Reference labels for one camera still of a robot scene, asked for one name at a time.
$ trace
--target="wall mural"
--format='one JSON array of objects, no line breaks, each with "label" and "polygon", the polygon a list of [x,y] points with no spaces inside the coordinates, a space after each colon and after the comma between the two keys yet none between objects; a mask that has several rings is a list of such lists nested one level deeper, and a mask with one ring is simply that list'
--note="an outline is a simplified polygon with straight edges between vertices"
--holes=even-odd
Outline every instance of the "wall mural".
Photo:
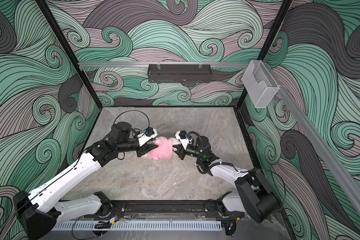
[{"label": "wall mural", "polygon": [[[79,61],[249,62],[282,0],[47,0]],[[211,83],[149,83],[147,68],[87,68],[106,106],[236,105],[243,69]]]},{"label": "wall mural", "polygon": [[[360,0],[292,6],[266,62],[360,186]],[[286,185],[298,239],[360,239],[360,216],[282,99],[243,117],[265,169]],[[267,173],[284,197],[281,180]]]},{"label": "wall mural", "polygon": [[24,239],[12,197],[77,159],[99,109],[34,0],[0,0],[0,239]]}]

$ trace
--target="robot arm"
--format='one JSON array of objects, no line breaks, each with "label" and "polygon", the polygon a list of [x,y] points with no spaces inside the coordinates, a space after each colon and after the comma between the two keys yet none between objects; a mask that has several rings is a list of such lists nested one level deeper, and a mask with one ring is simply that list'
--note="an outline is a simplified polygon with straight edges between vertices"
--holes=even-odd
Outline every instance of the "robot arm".
[{"label": "robot arm", "polygon": [[[197,135],[196,141],[189,136],[191,133]],[[240,169],[224,162],[212,153],[208,138],[196,132],[178,131],[175,136],[181,143],[174,146],[180,159],[186,155],[196,157],[201,174],[220,177],[236,186],[238,194],[230,193],[222,199],[229,212],[246,212],[260,223],[281,206],[281,200],[260,170]]]},{"label": "robot arm", "polygon": [[[131,131],[135,133],[133,138],[129,137]],[[137,156],[141,157],[155,149],[157,146],[149,144],[148,141],[156,136],[156,129],[151,127],[140,133],[134,131],[129,123],[118,122],[111,127],[106,139],[88,147],[77,161],[51,180],[29,193],[20,191],[16,194],[13,201],[17,218],[29,239],[39,239],[56,224],[75,217],[95,213],[100,216],[107,215],[111,204],[102,192],[73,201],[59,200],[85,177],[118,158],[119,153],[136,151]]]}]

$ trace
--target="black metal frame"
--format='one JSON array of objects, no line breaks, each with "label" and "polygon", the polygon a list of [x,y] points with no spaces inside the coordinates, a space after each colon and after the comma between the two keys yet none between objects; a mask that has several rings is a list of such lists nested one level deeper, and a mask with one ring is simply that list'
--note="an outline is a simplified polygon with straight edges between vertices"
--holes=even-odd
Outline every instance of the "black metal frame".
[{"label": "black metal frame", "polygon": [[[99,97],[97,96],[95,90],[93,89],[91,82],[89,81],[86,73],[80,69],[78,65],[78,60],[72,51],[71,47],[69,46],[66,38],[63,35],[63,32],[61,31],[60,27],[58,26],[57,21],[53,17],[52,12],[50,11],[47,3],[45,0],[35,0],[38,4],[40,10],[42,11],[44,17],[46,18],[47,22],[49,23],[52,31],[56,35],[58,41],[61,43],[63,50],[66,52],[69,60],[73,64],[75,70],[77,71],[77,74],[80,76],[81,80],[83,81],[84,85],[88,89],[89,93],[91,94],[92,98],[94,99],[97,107],[99,108],[99,113],[96,117],[95,123],[100,116],[100,113],[102,111],[102,108],[115,108],[115,107],[140,107],[140,108],[216,108],[216,107],[222,107],[222,108],[230,108],[232,107],[236,119],[238,121],[238,124],[240,126],[240,130],[243,134],[249,155],[251,157],[252,163],[254,167],[261,168],[259,159],[257,157],[256,151],[254,149],[254,146],[252,144],[252,141],[250,140],[248,131],[244,125],[243,117],[240,113],[240,108],[244,103],[244,100],[247,96],[247,90],[244,89],[237,104],[236,105],[230,105],[230,106],[103,106],[101,104],[101,101]],[[258,60],[264,60],[266,57],[267,52],[269,51],[269,48],[271,47],[280,27],[283,22],[284,17],[287,14],[287,11],[292,3],[292,0],[284,0],[279,12],[272,24],[271,30],[267,36],[267,39],[264,43],[263,48],[261,49]],[[86,141],[88,141],[89,136],[91,135],[91,132],[93,131],[94,125],[93,124],[90,133],[87,136]],[[222,224],[227,223],[229,220],[225,220],[224,218],[219,218],[219,216],[216,216],[218,212],[216,211],[208,211],[207,210],[207,204],[216,204],[217,200],[178,200],[178,201],[171,201],[171,200],[160,200],[160,201],[149,201],[149,200],[127,200],[127,201],[119,201],[119,200],[112,200],[111,203],[119,207],[119,211],[124,208],[125,211],[120,211],[122,213],[122,217],[125,217],[126,214],[135,214],[135,213],[192,213],[192,214],[199,214],[201,217],[206,218],[216,218],[216,220],[220,220]],[[288,233],[292,240],[296,239],[294,236],[291,224],[288,221],[288,218],[286,217],[286,213],[284,210],[280,210],[283,220],[285,224],[287,225]],[[236,213],[232,215],[232,218],[239,217],[241,213]]]},{"label": "black metal frame", "polygon": [[99,109],[102,109],[102,104],[100,102],[99,97],[97,96],[95,90],[93,89],[91,82],[89,81],[87,75],[83,70],[79,68],[78,60],[76,58],[76,55],[72,51],[71,47],[68,44],[68,41],[64,37],[64,34],[62,33],[56,19],[53,17],[51,10],[49,9],[47,2],[45,0],[35,0],[37,5],[39,6],[41,12],[43,13],[45,19],[47,20],[49,26],[51,27],[52,31],[56,35],[56,38],[60,42],[63,50],[65,51],[66,55],[68,56],[69,60],[71,61],[72,65],[74,66],[77,74],[79,75],[80,79],[84,83],[84,85],[87,87],[89,93],[91,94],[93,100],[95,101],[97,107]]}]

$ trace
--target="marble surface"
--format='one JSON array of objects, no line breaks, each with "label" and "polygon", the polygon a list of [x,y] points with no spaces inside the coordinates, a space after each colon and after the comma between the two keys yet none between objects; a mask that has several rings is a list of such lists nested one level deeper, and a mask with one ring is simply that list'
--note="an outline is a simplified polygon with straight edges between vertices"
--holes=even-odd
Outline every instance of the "marble surface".
[{"label": "marble surface", "polygon": [[[252,169],[253,165],[233,108],[104,108],[86,146],[104,137],[115,118],[126,110],[143,111],[158,136],[174,137],[180,130],[196,131],[209,138],[212,152],[236,167]],[[142,113],[128,112],[117,121],[132,127],[148,126]],[[171,159],[138,158],[136,152],[125,153],[82,180],[64,197],[73,200],[102,191],[115,200],[203,200],[216,199],[235,186],[221,178],[200,174],[195,158],[182,161],[173,153]]]}]

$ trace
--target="pink cloth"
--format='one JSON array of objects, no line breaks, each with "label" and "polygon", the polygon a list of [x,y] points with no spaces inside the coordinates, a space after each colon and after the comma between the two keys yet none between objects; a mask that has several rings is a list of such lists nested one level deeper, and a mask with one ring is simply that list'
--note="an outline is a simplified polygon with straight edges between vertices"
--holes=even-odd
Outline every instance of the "pink cloth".
[{"label": "pink cloth", "polygon": [[149,159],[171,159],[173,151],[171,139],[167,139],[166,137],[158,137],[154,141],[154,144],[158,145],[158,147],[147,153]]}]

